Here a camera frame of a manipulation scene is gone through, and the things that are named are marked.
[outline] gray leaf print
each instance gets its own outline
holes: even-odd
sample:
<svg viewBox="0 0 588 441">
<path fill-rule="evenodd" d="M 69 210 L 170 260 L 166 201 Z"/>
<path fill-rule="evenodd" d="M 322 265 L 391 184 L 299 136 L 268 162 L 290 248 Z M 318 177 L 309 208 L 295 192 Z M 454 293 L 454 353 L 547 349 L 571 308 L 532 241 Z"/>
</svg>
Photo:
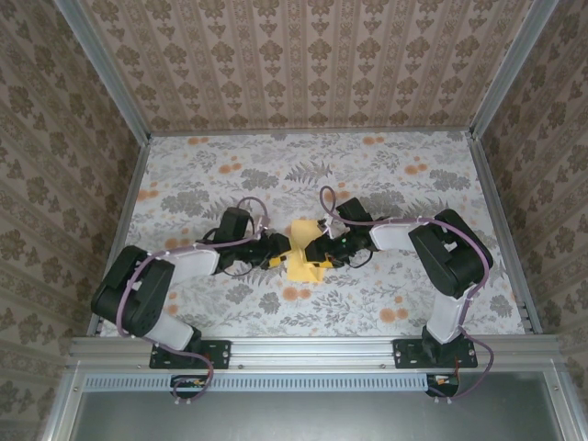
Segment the gray leaf print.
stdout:
<svg viewBox="0 0 588 441">
<path fill-rule="evenodd" d="M 178 315 L 177 318 L 200 329 L 214 326 L 214 321 L 205 314 L 182 314 Z"/>
<path fill-rule="evenodd" d="M 226 300 L 232 301 L 238 305 L 252 292 L 254 291 L 251 288 L 243 283 L 240 283 L 236 287 L 229 289 L 228 293 L 224 297 Z"/>
<path fill-rule="evenodd" d="M 217 155 L 205 150 L 198 150 L 196 153 L 196 164 L 208 173 L 217 161 Z"/>
<path fill-rule="evenodd" d="M 400 191 L 386 190 L 379 193 L 372 193 L 369 198 L 359 198 L 364 209 L 373 216 L 398 217 L 402 210 L 397 204 L 404 202 L 404 196 Z"/>
<path fill-rule="evenodd" d="M 498 246 L 498 241 L 493 236 L 486 234 L 482 230 L 472 229 L 472 231 L 476 233 L 481 242 L 488 248 L 494 248 Z"/>
<path fill-rule="evenodd" d="M 243 170 L 241 177 L 244 177 L 243 188 L 246 190 L 253 190 L 256 187 L 268 190 L 271 187 L 277 186 L 279 180 L 275 176 L 270 176 L 268 172 L 248 168 Z"/>
<path fill-rule="evenodd" d="M 448 191 L 450 188 L 455 190 L 469 188 L 469 180 L 465 176 L 458 176 L 458 174 L 453 172 L 431 170 L 429 177 L 436 179 L 433 185 L 437 190 Z"/>
<path fill-rule="evenodd" d="M 320 320 L 321 318 L 316 314 L 303 314 L 298 312 L 294 317 L 284 317 L 279 323 L 287 324 L 288 326 L 313 326 Z"/>
<path fill-rule="evenodd" d="M 288 181 L 301 182 L 302 184 L 314 182 L 317 184 L 322 177 L 332 175 L 330 165 L 325 165 L 323 161 L 320 164 L 311 161 L 310 164 L 300 163 L 292 167 L 286 175 Z"/>
<path fill-rule="evenodd" d="M 416 198 L 414 202 L 404 210 L 403 217 L 405 218 L 417 218 L 419 216 L 435 216 L 440 211 L 448 209 L 449 206 L 446 202 L 443 202 L 441 198 L 433 200 L 425 198 L 426 201 Z"/>
<path fill-rule="evenodd" d="M 240 278 L 240 280 L 244 280 L 245 283 L 248 283 L 249 285 L 256 284 L 258 287 L 260 287 L 262 282 L 265 282 L 266 285 L 269 285 L 269 282 L 274 277 L 283 277 L 285 272 L 286 268 L 283 265 L 270 269 L 255 269 L 247 276 Z"/>
<path fill-rule="evenodd" d="M 166 196 L 162 200 L 162 209 L 167 209 L 170 213 L 184 212 L 188 216 L 197 216 L 204 210 L 202 202 L 208 202 L 208 200 L 208 191 L 181 191 L 177 196 Z"/>
<path fill-rule="evenodd" d="M 268 292 L 259 300 L 259 307 L 266 314 L 276 314 L 279 310 L 279 299 L 275 292 Z"/>
<path fill-rule="evenodd" d="M 381 167 L 384 166 L 388 168 L 391 172 L 398 168 L 400 161 L 398 159 L 398 154 L 392 153 L 386 150 L 380 150 L 376 153 L 376 157 L 372 160 L 371 166 L 372 167 Z"/>
<path fill-rule="evenodd" d="M 510 317 L 513 313 L 513 307 L 508 303 L 508 300 L 501 294 L 494 296 L 490 300 L 490 311 L 496 312 L 499 317 Z"/>
<path fill-rule="evenodd" d="M 329 292 L 327 295 L 319 296 L 312 301 L 312 306 L 317 312 L 326 312 L 324 326 L 330 328 L 336 323 L 344 322 L 347 315 L 351 312 L 351 305 L 336 290 Z"/>
</svg>

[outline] floral patterned surface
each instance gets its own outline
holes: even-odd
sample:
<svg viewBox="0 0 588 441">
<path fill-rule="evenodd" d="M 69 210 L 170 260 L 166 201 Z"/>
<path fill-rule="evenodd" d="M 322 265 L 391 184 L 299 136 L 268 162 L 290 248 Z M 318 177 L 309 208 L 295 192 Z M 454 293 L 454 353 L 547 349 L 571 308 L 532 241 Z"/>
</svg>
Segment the floral patterned surface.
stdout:
<svg viewBox="0 0 588 441">
<path fill-rule="evenodd" d="M 523 332 L 460 132 L 155 138 L 127 242 L 148 250 L 192 243 L 248 195 L 264 200 L 271 227 L 288 234 L 293 219 L 322 217 L 318 190 L 325 184 L 335 187 L 339 202 L 358 197 L 374 217 L 455 209 L 496 261 L 467 328 Z M 231 271 L 245 269 L 237 264 Z M 434 294 L 415 253 L 388 251 L 360 269 L 327 270 L 322 284 L 288 282 L 284 266 L 239 278 L 193 278 L 171 287 L 165 307 L 205 335 L 419 334 Z M 114 333 L 108 323 L 103 334 Z"/>
</svg>

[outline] black bracket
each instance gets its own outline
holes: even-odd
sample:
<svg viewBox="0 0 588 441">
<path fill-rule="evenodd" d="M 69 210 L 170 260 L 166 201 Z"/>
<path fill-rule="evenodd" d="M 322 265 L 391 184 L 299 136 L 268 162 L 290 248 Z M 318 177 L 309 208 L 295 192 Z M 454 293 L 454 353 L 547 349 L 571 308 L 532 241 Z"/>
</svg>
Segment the black bracket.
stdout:
<svg viewBox="0 0 588 441">
<path fill-rule="evenodd" d="M 228 369 L 229 362 L 231 361 L 231 340 L 201 340 L 200 350 L 198 352 L 210 360 L 215 370 Z M 177 356 L 154 345 L 151 352 L 151 359 L 149 360 L 149 368 L 206 369 L 207 367 L 201 360 L 188 356 Z"/>
<path fill-rule="evenodd" d="M 194 398 L 196 395 L 198 395 L 198 393 L 202 389 L 202 386 L 204 386 L 204 384 L 206 383 L 207 379 L 207 375 L 173 375 L 169 380 L 169 387 L 170 389 L 173 389 L 174 386 L 177 384 L 177 389 L 191 389 L 178 390 L 175 394 L 177 398 L 187 400 L 189 398 Z"/>
<path fill-rule="evenodd" d="M 419 368 L 455 368 L 456 361 L 460 368 L 477 368 L 478 358 L 474 344 L 461 335 L 446 350 L 445 356 L 436 361 L 431 358 L 430 349 L 424 345 L 422 338 L 399 338 L 392 341 L 394 364 L 397 369 Z"/>
</svg>

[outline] wire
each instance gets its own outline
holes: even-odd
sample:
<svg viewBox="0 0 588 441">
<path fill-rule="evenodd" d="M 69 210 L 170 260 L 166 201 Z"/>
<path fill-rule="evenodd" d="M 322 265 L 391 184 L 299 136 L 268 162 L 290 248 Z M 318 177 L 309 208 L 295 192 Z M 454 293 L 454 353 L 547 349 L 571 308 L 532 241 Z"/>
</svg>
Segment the wire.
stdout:
<svg viewBox="0 0 588 441">
<path fill-rule="evenodd" d="M 266 204 L 264 204 L 264 202 L 260 198 L 256 198 L 253 196 L 243 198 L 237 203 L 237 208 L 243 202 L 245 202 L 246 200 L 249 200 L 249 199 L 255 200 L 256 202 L 258 202 L 261 205 L 262 210 L 264 211 L 264 216 L 268 219 Z M 256 232 L 252 236 L 246 237 L 246 238 L 241 239 L 239 241 L 227 242 L 227 243 L 207 243 L 207 244 L 193 243 L 188 246 L 179 246 L 179 247 L 174 248 L 172 250 L 158 251 L 156 253 L 148 255 L 147 258 L 145 258 L 145 260 L 143 260 L 139 264 L 139 266 L 137 266 L 137 269 L 135 269 L 135 272 L 130 277 L 129 281 L 127 282 L 127 287 L 125 287 L 125 290 L 123 291 L 122 296 L 120 297 L 120 303 L 119 303 L 119 308 L 117 309 L 117 318 L 116 318 L 116 323 L 115 323 L 117 325 L 117 331 L 119 331 L 120 336 L 122 336 L 122 337 L 129 337 L 130 336 L 130 334 L 127 333 L 122 328 L 122 315 L 125 310 L 127 300 L 129 299 L 130 292 L 132 291 L 132 286 L 139 279 L 139 276 L 141 275 L 143 269 L 145 269 L 145 267 L 147 265 L 149 265 L 153 259 L 160 258 L 165 255 L 185 254 L 185 253 L 190 253 L 190 252 L 196 252 L 197 250 L 209 250 L 209 249 L 217 249 L 217 248 L 227 248 L 229 246 L 235 246 L 235 245 L 242 245 L 244 243 L 251 242 L 254 239 L 258 239 L 260 234 L 261 234 L 261 231 Z"/>
<path fill-rule="evenodd" d="M 371 258 L 372 258 L 373 256 L 374 256 L 374 252 L 373 252 L 373 251 L 370 251 L 370 252 L 369 252 L 369 256 L 367 257 L 367 259 L 366 259 L 366 260 L 364 260 L 364 261 L 363 261 L 361 264 L 359 264 L 359 265 L 357 265 L 357 266 L 353 266 L 353 265 L 351 265 L 351 264 L 348 264 L 348 265 L 349 265 L 349 267 L 351 267 L 351 268 L 354 268 L 354 269 L 361 268 L 363 265 L 367 265 L 367 264 L 368 264 L 368 262 L 371 260 Z"/>
<path fill-rule="evenodd" d="M 251 265 L 251 267 L 247 271 L 245 271 L 244 273 L 241 273 L 241 274 L 231 274 L 231 273 L 227 272 L 226 269 L 222 269 L 221 271 L 224 274 L 226 274 L 227 276 L 231 276 L 231 277 L 243 277 L 243 276 L 247 276 L 249 273 L 251 273 L 254 270 L 254 268 L 257 268 L 257 266 Z"/>
<path fill-rule="evenodd" d="M 253 196 L 243 198 L 237 203 L 237 208 L 239 208 L 239 206 L 241 204 L 243 204 L 246 200 L 254 200 L 254 201 L 258 202 L 259 205 L 261 205 L 261 208 L 264 212 L 264 218 L 262 219 L 262 221 L 263 221 L 262 223 L 269 223 L 269 216 L 267 215 L 266 204 L 260 198 L 256 198 Z M 251 242 L 252 240 L 259 238 L 261 232 L 263 232 L 263 229 L 260 230 L 259 232 L 255 232 L 255 226 L 254 226 L 253 218 L 251 216 L 250 216 L 250 219 L 251 219 L 252 227 L 254 229 L 254 233 L 251 236 L 244 238 L 244 239 L 241 239 L 239 241 L 227 242 L 227 243 L 209 243 L 209 244 L 193 243 L 189 246 L 180 246 L 180 247 L 174 248 L 172 250 L 163 250 L 163 251 L 158 251 L 156 253 L 147 255 L 145 260 L 143 260 L 135 269 L 134 273 L 132 274 L 129 281 L 127 282 L 127 286 L 125 287 L 124 291 L 122 292 L 122 296 L 120 297 L 120 303 L 119 303 L 119 308 L 117 309 L 117 317 L 116 317 L 116 323 L 115 323 L 117 325 L 117 331 L 119 332 L 119 335 L 121 337 L 130 337 L 130 333 L 127 333 L 122 328 L 122 316 L 125 311 L 125 306 L 127 305 L 127 300 L 129 299 L 129 295 L 130 295 L 130 292 L 132 291 L 133 285 L 139 279 L 139 276 L 141 275 L 143 269 L 145 269 L 145 267 L 147 267 L 147 265 L 149 265 L 152 262 L 152 260 L 166 256 L 166 255 L 185 254 L 185 253 L 190 253 L 190 252 L 196 252 L 197 250 L 226 248 L 229 246 L 236 246 L 236 245 L 241 245 L 244 243 Z M 205 238 L 207 238 L 210 234 L 212 234 L 215 231 L 216 231 L 216 229 L 212 229 L 211 231 L 207 232 L 205 234 Z M 199 399 L 204 394 L 204 392 L 208 389 L 210 383 L 212 382 L 212 378 L 214 377 L 214 367 L 212 366 L 212 363 L 210 363 L 210 360 L 208 360 L 204 356 L 202 356 L 200 354 L 196 354 L 194 352 L 177 351 L 167 345 L 161 345 L 159 342 L 154 342 L 153 340 L 151 340 L 149 338 L 143 337 L 143 339 L 147 340 L 148 342 L 151 342 L 155 345 L 159 345 L 163 350 L 170 352 L 172 354 L 176 354 L 178 356 L 189 356 L 191 358 L 196 358 L 200 361 L 203 361 L 207 365 L 207 367 L 209 368 L 209 374 L 208 374 L 206 383 L 202 387 L 202 390 L 194 397 L 194 400 Z"/>
<path fill-rule="evenodd" d="M 209 388 L 210 383 L 212 382 L 212 379 L 214 378 L 214 367 L 212 366 L 212 363 L 210 362 L 210 360 L 208 360 L 205 356 L 202 356 L 201 354 L 197 354 L 195 352 L 177 351 L 177 350 L 169 347 L 168 345 L 160 345 L 158 342 L 155 342 L 151 338 L 143 337 L 143 340 L 146 340 L 149 343 L 152 343 L 154 345 L 159 345 L 159 347 L 161 347 L 163 350 L 170 352 L 172 354 L 176 354 L 177 356 L 189 356 L 191 358 L 195 358 L 196 360 L 200 360 L 200 361 L 204 362 L 204 364 L 208 368 L 206 382 L 204 383 L 204 386 L 202 386 L 202 389 L 200 391 L 198 391 L 196 393 L 196 395 L 191 397 L 190 400 L 191 401 L 199 400 L 202 397 L 202 395 L 204 395 L 206 390 Z M 179 384 L 184 383 L 184 382 L 186 382 L 186 381 L 177 381 L 174 384 L 174 387 L 172 388 L 172 395 L 174 396 L 174 398 L 176 399 L 177 402 L 182 400 L 180 397 L 177 396 L 177 386 Z"/>
<path fill-rule="evenodd" d="M 331 204 L 330 208 L 327 207 L 327 205 L 324 202 L 324 196 L 322 194 L 325 191 L 329 191 L 331 193 L 332 204 Z M 471 337 L 463 327 L 463 323 L 464 323 L 464 321 L 466 321 L 466 315 L 468 313 L 469 305 L 472 302 L 473 296 L 478 291 L 480 291 L 480 289 L 482 289 L 484 287 L 484 285 L 488 281 L 488 277 L 490 276 L 490 265 L 488 264 L 488 260 L 486 259 L 486 255 L 481 250 L 481 248 L 462 230 L 454 227 L 453 225 L 449 225 L 448 223 L 442 222 L 441 220 L 437 220 L 437 219 L 433 219 L 433 218 L 422 218 L 422 217 L 410 218 L 410 219 L 388 218 L 388 219 L 383 219 L 383 220 L 373 220 L 373 221 L 366 221 L 366 222 L 358 222 L 356 220 L 344 219 L 341 216 L 339 216 L 337 213 L 335 213 L 336 194 L 335 194 L 333 188 L 329 187 L 329 186 L 323 186 L 321 188 L 321 190 L 319 192 L 319 200 L 321 201 L 322 209 L 324 209 L 333 219 L 337 219 L 338 221 L 340 221 L 342 223 L 346 223 L 349 225 L 365 225 L 365 226 L 387 225 L 387 224 L 391 224 L 391 223 L 392 224 L 394 224 L 394 223 L 433 223 L 435 225 L 439 225 L 440 227 L 445 228 L 446 230 L 454 232 L 457 236 L 459 236 L 461 239 L 463 239 L 469 246 L 471 246 L 471 248 L 476 252 L 476 254 L 478 255 L 478 257 L 481 260 L 482 266 L 484 267 L 484 276 L 481 278 L 480 283 L 478 283 L 478 285 L 476 285 L 467 294 L 463 309 L 461 310 L 461 315 L 459 316 L 458 328 L 464 334 L 464 336 L 466 338 L 469 338 L 472 342 L 474 342 L 474 343 L 482 346 L 484 349 L 486 349 L 488 351 L 488 353 L 490 354 L 490 360 L 488 362 L 488 365 L 486 366 L 486 368 L 482 372 L 478 381 L 476 381 L 476 383 L 471 388 L 469 388 L 468 390 L 461 392 L 458 395 L 455 395 L 454 397 L 451 397 L 451 398 L 452 399 L 461 398 L 461 397 L 465 397 L 466 395 L 469 395 L 470 393 L 472 393 L 480 385 L 480 383 L 486 378 L 486 376 L 490 372 L 490 369 L 492 368 L 492 364 L 494 362 L 494 353 L 493 353 L 492 349 L 488 345 L 483 343 L 482 341 L 478 340 L 477 338 Z M 441 396 L 445 396 L 444 394 L 442 394 L 438 390 L 434 390 L 433 388 L 430 388 L 430 389 L 435 393 L 439 393 Z"/>
<path fill-rule="evenodd" d="M 259 205 L 261 205 L 261 209 L 264 211 L 264 216 L 266 216 L 267 218 L 269 217 L 267 214 L 266 204 L 263 200 L 261 200 L 260 198 L 256 198 L 255 196 L 246 196 L 245 198 L 241 199 L 239 202 L 237 202 L 237 208 L 241 207 L 241 204 L 243 204 L 246 200 L 254 200 L 255 202 L 257 202 Z"/>
</svg>

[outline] yellow object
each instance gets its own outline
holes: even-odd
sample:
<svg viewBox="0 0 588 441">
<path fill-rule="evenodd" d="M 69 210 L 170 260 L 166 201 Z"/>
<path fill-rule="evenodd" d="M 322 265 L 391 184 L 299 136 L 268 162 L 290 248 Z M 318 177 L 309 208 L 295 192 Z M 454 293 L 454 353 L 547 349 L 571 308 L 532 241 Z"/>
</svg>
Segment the yellow object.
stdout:
<svg viewBox="0 0 588 441">
<path fill-rule="evenodd" d="M 324 268 L 306 262 L 304 249 L 321 236 L 316 220 L 297 219 L 292 222 L 290 244 L 292 252 L 288 256 L 287 278 L 291 282 L 322 282 Z"/>
</svg>

